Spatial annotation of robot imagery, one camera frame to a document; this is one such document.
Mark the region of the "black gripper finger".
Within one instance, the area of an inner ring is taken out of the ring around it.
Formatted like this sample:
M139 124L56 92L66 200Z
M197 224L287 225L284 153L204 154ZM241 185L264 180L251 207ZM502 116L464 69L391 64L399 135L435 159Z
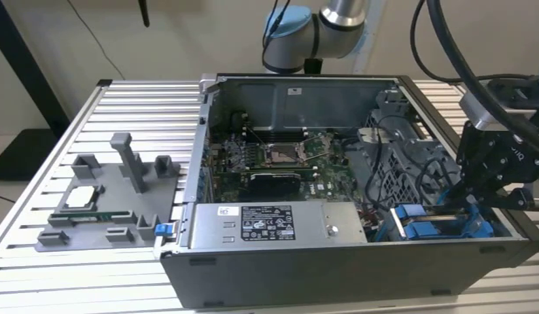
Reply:
M532 202L532 196L524 188L515 188L511 192L503 189L479 190L470 195L482 206L499 209L528 209Z
M476 203L510 209L512 201L503 189L504 170L510 165L508 131L484 131L467 121L462 129L456 164L460 180L448 189L442 206L466 208Z

